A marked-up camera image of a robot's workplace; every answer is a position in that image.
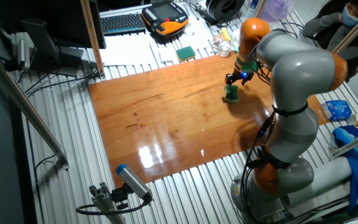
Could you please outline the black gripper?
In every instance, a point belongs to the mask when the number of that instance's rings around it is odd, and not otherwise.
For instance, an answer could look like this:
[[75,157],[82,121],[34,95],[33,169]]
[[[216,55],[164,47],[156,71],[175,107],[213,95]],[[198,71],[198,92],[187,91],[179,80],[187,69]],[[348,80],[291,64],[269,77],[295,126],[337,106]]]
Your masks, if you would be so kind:
[[253,76],[254,74],[249,71],[245,71],[245,72],[234,71],[233,74],[226,74],[225,76],[226,86],[224,87],[224,89],[226,92],[234,92],[236,91],[236,87],[233,85],[234,82],[240,80],[242,86],[244,86],[246,82],[252,80]]

